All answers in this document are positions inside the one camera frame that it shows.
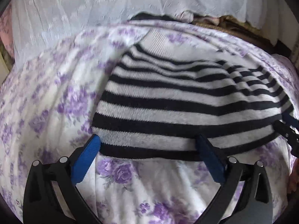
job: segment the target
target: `metal pin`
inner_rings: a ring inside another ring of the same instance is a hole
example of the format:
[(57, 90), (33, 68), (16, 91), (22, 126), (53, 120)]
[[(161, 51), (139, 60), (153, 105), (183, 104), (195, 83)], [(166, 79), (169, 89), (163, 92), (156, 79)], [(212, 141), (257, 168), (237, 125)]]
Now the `metal pin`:
[(68, 160), (68, 158), (67, 158), (66, 156), (63, 156), (63, 157), (61, 157), (61, 158), (59, 159), (59, 161), (60, 161), (61, 163), (65, 163), (67, 160)]
[(32, 163), (32, 165), (33, 165), (34, 167), (36, 167), (38, 164), (39, 164), (39, 160), (35, 160), (35, 161)]
[(264, 166), (264, 164), (263, 164), (261, 161), (257, 161), (257, 165), (258, 165), (259, 167), (263, 167), (263, 166)]
[(233, 156), (231, 156), (228, 161), (231, 163), (237, 163), (237, 159), (235, 159)]

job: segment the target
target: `white floral cloth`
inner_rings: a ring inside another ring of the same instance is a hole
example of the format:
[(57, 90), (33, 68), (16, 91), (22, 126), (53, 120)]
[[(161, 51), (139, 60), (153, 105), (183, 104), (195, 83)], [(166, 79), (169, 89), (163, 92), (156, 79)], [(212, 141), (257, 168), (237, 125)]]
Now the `white floral cloth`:
[[(115, 63), (124, 51), (156, 27), (172, 43), (213, 46), (255, 60), (289, 95), (298, 118), (299, 78), (291, 64), (228, 34), (164, 21), (131, 21), (85, 30), (13, 70), (0, 90), (0, 192), (22, 220), (22, 202), (31, 163), (69, 156), (92, 134), (91, 121)], [(278, 137), (236, 156), (262, 160), (270, 181), (274, 216), (287, 205), (286, 185), (293, 158)], [(77, 185), (105, 224), (191, 224), (219, 188), (203, 162), (166, 159), (128, 160), (100, 154)], [(240, 195), (240, 183), (224, 217)], [(63, 205), (67, 215), (71, 215)]]

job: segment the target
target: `floral bedsheet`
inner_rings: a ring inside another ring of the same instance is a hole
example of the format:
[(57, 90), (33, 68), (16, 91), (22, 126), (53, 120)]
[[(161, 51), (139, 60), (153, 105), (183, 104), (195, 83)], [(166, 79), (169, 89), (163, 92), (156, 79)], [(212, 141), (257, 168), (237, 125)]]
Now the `floral bedsheet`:
[[(93, 114), (115, 63), (152, 27), (160, 28), (172, 43), (214, 46), (257, 61), (283, 86), (298, 118), (299, 79), (292, 64), (279, 56), (276, 60), (239, 38), (165, 21), (90, 28), (62, 39), (21, 70), (13, 68), (0, 89), (0, 193), (21, 221), (31, 163), (36, 159), (44, 164), (55, 162), (87, 141)], [(263, 161), (276, 219), (287, 205), (286, 185), (294, 161), (289, 146), (278, 137), (237, 158), (249, 164)], [(129, 160), (98, 154), (77, 188), (105, 224), (191, 224), (219, 185), (202, 162)], [(242, 183), (224, 217), (232, 212), (241, 189)], [(71, 216), (65, 204), (61, 205)]]

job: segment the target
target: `pink object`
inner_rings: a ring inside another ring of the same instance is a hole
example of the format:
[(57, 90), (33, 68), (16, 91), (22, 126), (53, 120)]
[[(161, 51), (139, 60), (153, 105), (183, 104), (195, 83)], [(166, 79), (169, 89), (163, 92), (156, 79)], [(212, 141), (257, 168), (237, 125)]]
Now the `pink object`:
[(7, 6), (0, 18), (0, 38), (9, 55), (14, 58), (13, 30), (11, 23), (11, 4)]

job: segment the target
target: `black and white striped sweater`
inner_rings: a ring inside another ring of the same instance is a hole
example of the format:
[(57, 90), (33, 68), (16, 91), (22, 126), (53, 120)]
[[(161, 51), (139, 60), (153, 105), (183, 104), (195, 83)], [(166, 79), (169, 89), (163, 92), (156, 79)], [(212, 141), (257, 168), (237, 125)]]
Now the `black and white striped sweater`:
[(276, 138), (271, 124), (292, 110), (252, 60), (176, 48), (151, 31), (113, 70), (92, 126), (104, 155), (196, 160), (199, 133), (232, 155)]

